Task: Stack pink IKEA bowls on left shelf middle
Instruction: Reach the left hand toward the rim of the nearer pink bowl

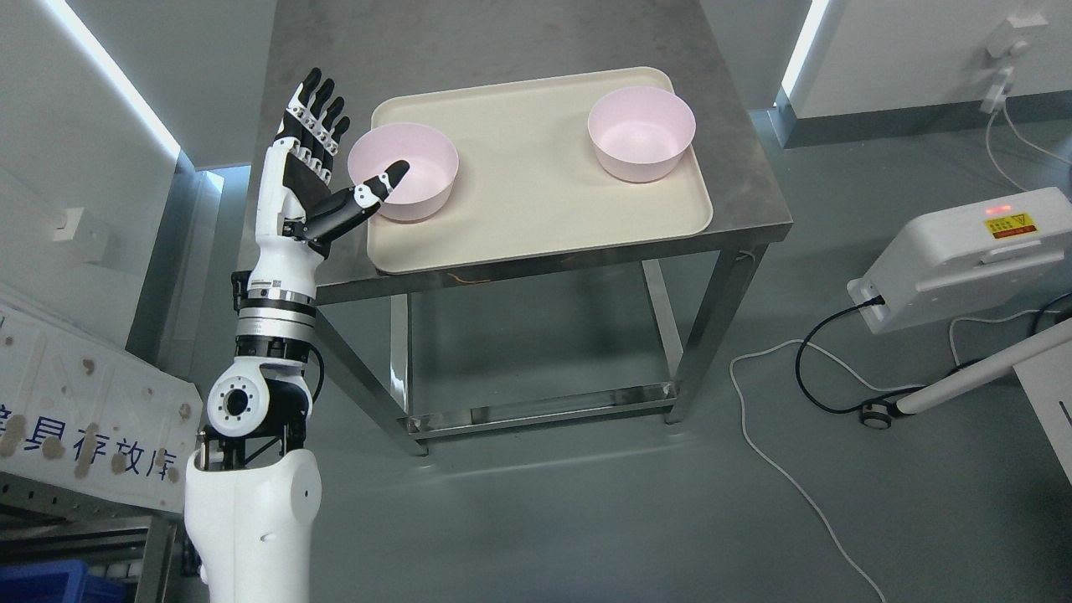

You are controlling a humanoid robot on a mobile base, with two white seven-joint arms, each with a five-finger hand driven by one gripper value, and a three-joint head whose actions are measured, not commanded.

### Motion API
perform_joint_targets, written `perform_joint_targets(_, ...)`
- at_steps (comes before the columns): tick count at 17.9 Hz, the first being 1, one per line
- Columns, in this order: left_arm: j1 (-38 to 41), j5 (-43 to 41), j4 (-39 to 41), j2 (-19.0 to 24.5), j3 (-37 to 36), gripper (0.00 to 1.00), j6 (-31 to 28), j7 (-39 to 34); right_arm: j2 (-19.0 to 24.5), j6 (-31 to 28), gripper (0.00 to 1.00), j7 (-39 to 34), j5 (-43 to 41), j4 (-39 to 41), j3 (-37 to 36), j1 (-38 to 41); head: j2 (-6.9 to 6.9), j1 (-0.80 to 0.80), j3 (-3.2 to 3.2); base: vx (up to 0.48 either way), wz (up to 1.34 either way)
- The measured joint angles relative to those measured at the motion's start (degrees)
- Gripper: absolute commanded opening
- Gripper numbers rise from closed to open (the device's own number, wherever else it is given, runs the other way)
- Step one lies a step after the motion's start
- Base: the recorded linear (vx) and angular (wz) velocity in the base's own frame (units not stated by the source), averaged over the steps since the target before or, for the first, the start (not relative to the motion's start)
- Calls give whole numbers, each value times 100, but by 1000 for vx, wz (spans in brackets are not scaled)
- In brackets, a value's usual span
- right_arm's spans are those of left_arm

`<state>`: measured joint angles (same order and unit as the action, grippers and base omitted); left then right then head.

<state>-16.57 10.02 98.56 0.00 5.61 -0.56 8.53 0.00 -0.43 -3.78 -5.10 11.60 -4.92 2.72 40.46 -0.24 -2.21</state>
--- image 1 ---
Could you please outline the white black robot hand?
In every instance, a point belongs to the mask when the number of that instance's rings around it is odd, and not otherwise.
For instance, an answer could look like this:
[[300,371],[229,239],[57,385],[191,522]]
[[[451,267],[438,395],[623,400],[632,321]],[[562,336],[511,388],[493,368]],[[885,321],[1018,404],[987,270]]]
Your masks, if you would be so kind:
[[364,182],[332,191],[333,164],[349,128],[334,80],[313,68],[292,92],[265,150],[254,220],[258,259],[245,285],[314,297],[332,244],[361,225],[410,175],[400,159]]

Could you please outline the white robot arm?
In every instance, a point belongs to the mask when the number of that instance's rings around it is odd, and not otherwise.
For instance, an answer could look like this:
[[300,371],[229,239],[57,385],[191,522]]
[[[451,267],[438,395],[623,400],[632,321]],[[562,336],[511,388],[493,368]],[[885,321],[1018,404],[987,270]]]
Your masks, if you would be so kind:
[[253,270],[236,290],[234,359],[207,396],[185,470],[185,528],[212,602],[310,599],[322,480],[306,448],[303,370],[316,289],[310,273]]

